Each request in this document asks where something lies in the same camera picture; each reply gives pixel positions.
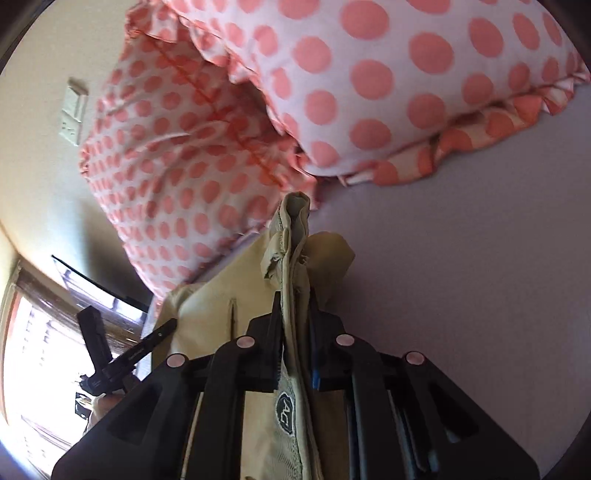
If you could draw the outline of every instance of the light switch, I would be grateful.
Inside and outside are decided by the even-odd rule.
[[[82,91],[80,88],[68,85],[61,109],[75,120],[82,122],[87,97],[88,95],[86,92]]]
[[[60,135],[74,145],[79,144],[80,130],[82,124],[68,115],[65,111],[61,112]]]

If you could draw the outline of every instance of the window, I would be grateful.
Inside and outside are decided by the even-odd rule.
[[[4,353],[7,420],[49,478],[84,433],[86,420],[74,413],[77,382],[93,367],[82,337],[17,295]]]
[[[79,309],[26,270],[19,271],[14,286],[2,372],[5,417],[30,462],[49,478],[84,433],[86,419],[76,414],[76,403],[81,394],[90,398],[78,382],[94,367],[75,318]],[[117,325],[105,322],[105,327],[113,356],[139,341]]]

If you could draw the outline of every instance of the black clamp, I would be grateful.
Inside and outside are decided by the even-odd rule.
[[[238,479],[245,391],[277,389],[282,326],[278,292],[270,314],[214,355],[170,355],[56,463],[52,480],[178,480],[186,452],[187,480]]]
[[[345,390],[350,478],[539,480],[534,460],[423,354],[378,353],[310,302],[311,374]]]

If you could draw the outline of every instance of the logo patch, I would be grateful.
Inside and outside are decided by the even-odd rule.
[[[294,402],[291,397],[283,392],[275,405],[277,421],[286,434],[290,437],[294,434]]]

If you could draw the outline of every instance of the fabric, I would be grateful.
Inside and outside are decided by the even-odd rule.
[[[305,152],[294,164],[351,175],[346,184],[429,175],[451,151],[562,110],[573,79],[589,81],[571,41],[531,0],[164,1],[204,58],[261,88],[277,130]]]
[[[307,342],[304,333],[310,281],[319,302],[325,304],[354,254],[333,233],[323,232],[308,239],[308,211],[307,197],[287,195],[269,230],[216,277],[206,284],[171,292],[156,325],[178,318],[173,336],[153,352],[154,366],[171,353],[184,353],[189,358],[209,355],[223,343],[243,335],[253,317],[269,313],[276,290],[281,291],[285,353],[279,390],[275,394],[246,394],[241,478],[348,478],[342,394],[319,394],[307,388],[307,352],[300,347]],[[236,312],[234,332],[231,305]],[[293,435],[286,433],[276,418],[275,408],[282,395],[292,402]],[[311,410],[316,413],[314,425]]]
[[[380,352],[423,352],[542,477],[591,406],[591,89],[576,100],[423,181],[325,185],[310,215],[356,254],[327,311]]]
[[[139,276],[163,298],[264,226],[302,177],[287,166],[293,140],[201,58],[174,13],[150,8],[129,12],[80,169]]]

